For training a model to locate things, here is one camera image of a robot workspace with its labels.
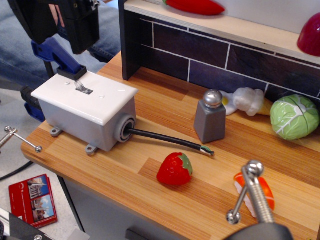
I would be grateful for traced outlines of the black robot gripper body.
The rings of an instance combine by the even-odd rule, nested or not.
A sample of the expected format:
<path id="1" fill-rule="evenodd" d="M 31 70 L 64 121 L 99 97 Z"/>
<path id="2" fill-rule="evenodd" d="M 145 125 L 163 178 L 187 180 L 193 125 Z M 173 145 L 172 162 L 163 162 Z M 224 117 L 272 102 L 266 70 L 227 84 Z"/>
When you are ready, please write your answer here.
<path id="1" fill-rule="evenodd" d="M 64 20 L 83 19 L 100 6 L 99 0 L 45 0 L 44 3 L 58 6 Z"/>

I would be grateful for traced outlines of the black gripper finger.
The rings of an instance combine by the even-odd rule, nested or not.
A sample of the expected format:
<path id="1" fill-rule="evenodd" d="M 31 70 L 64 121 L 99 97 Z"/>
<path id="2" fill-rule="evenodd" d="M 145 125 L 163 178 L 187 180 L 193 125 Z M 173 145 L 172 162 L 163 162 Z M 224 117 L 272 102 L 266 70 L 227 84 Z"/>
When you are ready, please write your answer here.
<path id="1" fill-rule="evenodd" d="M 30 39 L 42 44 L 58 33 L 50 4 L 52 0 L 8 0 L 14 15 Z"/>
<path id="2" fill-rule="evenodd" d="M 85 15 L 66 15 L 63 21 L 72 52 L 76 55 L 82 54 L 100 39 L 98 9 Z"/>

